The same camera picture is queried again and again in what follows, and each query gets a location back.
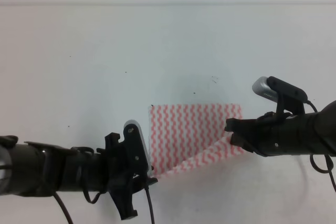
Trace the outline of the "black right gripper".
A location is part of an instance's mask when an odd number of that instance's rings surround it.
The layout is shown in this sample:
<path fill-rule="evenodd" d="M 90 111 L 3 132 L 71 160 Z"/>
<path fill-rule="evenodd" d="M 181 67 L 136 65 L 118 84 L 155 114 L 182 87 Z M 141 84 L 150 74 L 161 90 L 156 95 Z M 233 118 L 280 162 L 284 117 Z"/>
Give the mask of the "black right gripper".
<path fill-rule="evenodd" d="M 317 112 L 286 113 L 280 120 L 274 115 L 248 120 L 230 118 L 226 120 L 225 131 L 233 132 L 231 145 L 263 157 L 319 154 L 319 137 L 314 129 L 317 115 Z M 251 131 L 251 144 L 237 134 Z"/>

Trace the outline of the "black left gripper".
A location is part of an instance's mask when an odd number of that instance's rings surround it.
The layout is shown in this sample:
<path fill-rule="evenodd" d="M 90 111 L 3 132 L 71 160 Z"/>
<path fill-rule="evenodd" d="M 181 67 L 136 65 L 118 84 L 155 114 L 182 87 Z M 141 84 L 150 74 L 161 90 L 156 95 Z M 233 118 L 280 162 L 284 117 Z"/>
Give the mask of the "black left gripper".
<path fill-rule="evenodd" d="M 104 137 L 105 148 L 93 150 L 86 146 L 74 146 L 73 190 L 82 191 L 89 203 L 96 203 L 100 195 L 109 193 L 121 220 L 138 216 L 133 208 L 133 194 L 147 190 L 158 182 L 155 177 L 136 175 L 128 168 L 124 140 L 110 133 Z"/>

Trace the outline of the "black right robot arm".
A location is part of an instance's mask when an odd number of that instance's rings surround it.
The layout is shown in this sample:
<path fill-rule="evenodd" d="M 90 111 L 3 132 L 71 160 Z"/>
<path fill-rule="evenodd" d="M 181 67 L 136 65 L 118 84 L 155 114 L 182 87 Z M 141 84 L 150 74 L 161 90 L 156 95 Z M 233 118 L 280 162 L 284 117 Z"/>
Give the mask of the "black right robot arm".
<path fill-rule="evenodd" d="M 263 157 L 330 155 L 335 157 L 335 102 L 301 115 L 268 112 L 257 119 L 226 120 L 230 144 Z"/>

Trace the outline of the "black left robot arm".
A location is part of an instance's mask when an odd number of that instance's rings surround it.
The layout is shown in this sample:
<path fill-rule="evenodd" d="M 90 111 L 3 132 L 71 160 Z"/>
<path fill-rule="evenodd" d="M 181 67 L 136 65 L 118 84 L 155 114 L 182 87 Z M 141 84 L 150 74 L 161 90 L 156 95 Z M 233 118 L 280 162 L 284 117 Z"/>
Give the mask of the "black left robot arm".
<path fill-rule="evenodd" d="M 105 137 L 105 147 L 64 148 L 35 142 L 18 143 L 13 135 L 1 137 L 1 194 L 21 197 L 54 197 L 67 221 L 72 218 L 58 196 L 60 191 L 80 191 L 95 204 L 109 194 L 122 220 L 137 216 L 132 196 L 157 183 L 145 144 L 139 133 Z"/>

